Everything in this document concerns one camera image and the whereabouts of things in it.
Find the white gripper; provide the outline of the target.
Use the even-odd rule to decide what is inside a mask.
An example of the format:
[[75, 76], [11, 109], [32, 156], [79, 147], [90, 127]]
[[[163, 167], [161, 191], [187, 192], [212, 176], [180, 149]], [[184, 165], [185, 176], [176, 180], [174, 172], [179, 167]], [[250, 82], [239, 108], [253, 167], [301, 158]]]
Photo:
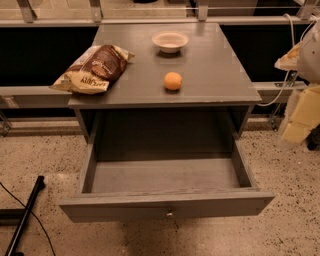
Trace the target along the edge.
[[[297, 71], [300, 55], [299, 42], [278, 58], [274, 67]], [[313, 129], [320, 125], [320, 85], [311, 83], [303, 91], [294, 90], [287, 102], [285, 117], [279, 128], [279, 145], [290, 149], [300, 145]]]

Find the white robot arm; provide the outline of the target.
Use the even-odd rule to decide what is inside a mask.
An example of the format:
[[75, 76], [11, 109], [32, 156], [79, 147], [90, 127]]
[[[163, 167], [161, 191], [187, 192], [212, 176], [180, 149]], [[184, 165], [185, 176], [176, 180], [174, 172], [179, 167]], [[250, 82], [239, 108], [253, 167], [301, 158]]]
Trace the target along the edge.
[[320, 125], [320, 22], [316, 22], [275, 67], [296, 71], [309, 83], [302, 91], [294, 90], [280, 125], [280, 145], [292, 148], [301, 144]]

